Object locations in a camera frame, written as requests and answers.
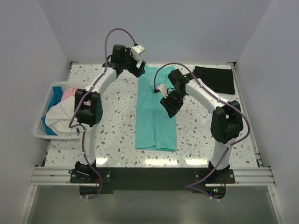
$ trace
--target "metal floor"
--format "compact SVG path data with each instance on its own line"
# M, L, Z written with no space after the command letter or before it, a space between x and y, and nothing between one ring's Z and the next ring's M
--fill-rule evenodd
M192 192L116 191L88 202L78 187L39 186L28 224L277 224L267 187L228 187L220 201Z

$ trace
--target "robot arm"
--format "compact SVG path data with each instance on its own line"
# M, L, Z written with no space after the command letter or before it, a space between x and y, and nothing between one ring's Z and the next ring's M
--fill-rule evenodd
M236 111L227 105L223 105L213 97L211 97L203 88L200 88L190 74L183 75L179 69L172 71L169 80L174 86L174 90L168 91L168 88L161 84L157 89L162 93L163 98L160 103L165 107L169 117L173 117L183 106L184 97L186 95L193 96L198 100L210 114L212 114L211 133L215 138L214 154L209 163L210 168L214 168L224 154L227 147L235 142L240 131L243 130L242 117ZM213 95L220 96L209 89ZM228 102L234 107L240 108L237 101ZM217 167L217 171L225 171L229 169L229 157L231 148Z
M103 109L101 96L107 87L117 79L117 77L127 70L136 77L141 76L144 71L145 61L142 61L137 67L140 55L145 51L141 45L135 45L131 48L126 48L123 45L114 45L111 55L111 61L108 62L107 68L103 64L100 74L88 85L85 89L78 89L75 93L75 110L79 106L76 118L78 123L89 124L93 127L86 135L84 144L85 154L91 164L95 162L95 134L98 123L100 122ZM87 93L83 103L80 103L82 97Z

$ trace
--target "pink cloth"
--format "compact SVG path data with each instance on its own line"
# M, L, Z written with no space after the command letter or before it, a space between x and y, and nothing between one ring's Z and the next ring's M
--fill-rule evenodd
M64 101L65 99L67 99L69 97L74 97L77 89L78 88L71 88L71 89L67 89L66 91L64 91L61 101Z

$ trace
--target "teal shirt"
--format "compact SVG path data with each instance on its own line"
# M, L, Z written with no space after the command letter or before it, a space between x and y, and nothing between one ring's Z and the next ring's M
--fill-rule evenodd
M136 148L147 150L175 151L177 149L176 119L169 118L160 104L161 93L154 93L154 76L159 68L146 65L145 73L138 78L136 112ZM173 87L168 79L175 68L163 68L157 75L156 85Z

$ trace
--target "blue cloth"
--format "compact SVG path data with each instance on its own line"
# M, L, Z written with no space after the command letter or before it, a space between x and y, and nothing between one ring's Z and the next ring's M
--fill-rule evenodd
M168 117L166 109L160 104L162 95L154 93L154 76L158 69L146 65L145 73L138 78L135 146L137 149L175 151L176 119ZM166 84L173 87L167 76L174 69L161 69L156 85Z
M49 109L51 107L57 105L61 101L61 98L62 98L63 94L64 94L64 92L62 91L60 86L54 86L53 87L53 97L52 97L52 99L51 99L51 101L48 105L47 112L49 111ZM45 131L46 131L47 135L57 135L54 131L52 131L51 128L49 128L46 125L45 119L46 119L46 116L43 116L42 121L43 121L43 124L45 125Z

